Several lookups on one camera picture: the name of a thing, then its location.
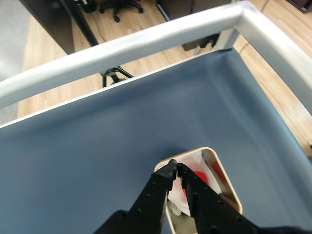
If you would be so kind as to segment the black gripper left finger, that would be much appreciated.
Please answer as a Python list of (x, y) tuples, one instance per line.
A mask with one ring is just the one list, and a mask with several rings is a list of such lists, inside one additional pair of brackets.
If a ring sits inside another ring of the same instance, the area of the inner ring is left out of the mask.
[(152, 173), (144, 189), (128, 211), (113, 213), (97, 234), (159, 234), (165, 216), (168, 193), (176, 179), (177, 161), (171, 159)]

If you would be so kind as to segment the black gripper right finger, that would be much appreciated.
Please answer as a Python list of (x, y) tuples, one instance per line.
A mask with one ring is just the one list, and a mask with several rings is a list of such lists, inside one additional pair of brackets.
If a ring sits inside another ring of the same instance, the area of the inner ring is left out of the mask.
[(182, 163), (177, 176), (186, 192), (191, 217), (199, 234), (257, 234), (259, 228), (242, 216)]

